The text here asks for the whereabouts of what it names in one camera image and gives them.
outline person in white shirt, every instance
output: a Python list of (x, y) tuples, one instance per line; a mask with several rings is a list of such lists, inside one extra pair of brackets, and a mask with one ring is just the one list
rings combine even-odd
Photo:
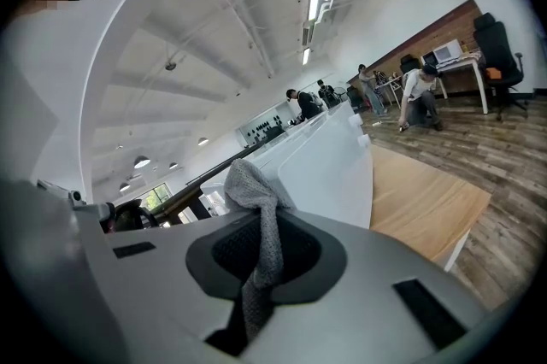
[(403, 104), (399, 126), (403, 129), (414, 125), (425, 125), (426, 114), (431, 115), (431, 124), (437, 131), (443, 130), (443, 122), (438, 116), (435, 96), (435, 79), (438, 71), (433, 65), (426, 64), (422, 69), (410, 71), (404, 86)]

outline microwave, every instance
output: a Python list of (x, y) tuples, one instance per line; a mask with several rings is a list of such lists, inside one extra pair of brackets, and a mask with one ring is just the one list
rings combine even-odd
[(463, 54), (462, 47), (457, 39), (449, 41), (449, 43), (441, 45), (432, 51), (438, 63), (444, 63), (450, 60), (457, 59)]

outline black mesh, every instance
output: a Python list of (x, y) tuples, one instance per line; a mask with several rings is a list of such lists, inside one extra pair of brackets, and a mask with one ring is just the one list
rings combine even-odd
[[(278, 218), (279, 238), (283, 254), (283, 280), (289, 282), (312, 268), (321, 256), (321, 245), (306, 231)], [(245, 282), (258, 262), (260, 252), (260, 220), (232, 232), (213, 246), (213, 258), (230, 274)]]

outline light wood table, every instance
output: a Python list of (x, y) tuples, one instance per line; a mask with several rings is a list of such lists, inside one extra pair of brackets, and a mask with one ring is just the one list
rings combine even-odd
[(465, 180), (372, 145), (370, 229), (450, 270), (491, 195)]

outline white shirt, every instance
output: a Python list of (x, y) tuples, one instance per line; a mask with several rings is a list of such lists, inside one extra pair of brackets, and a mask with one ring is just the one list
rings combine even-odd
[(404, 86), (403, 95), (408, 97), (409, 101), (417, 100), (424, 91), (434, 90), (436, 83), (437, 80), (429, 82), (422, 80), (420, 78), (420, 69), (413, 69), (407, 75), (407, 83)]

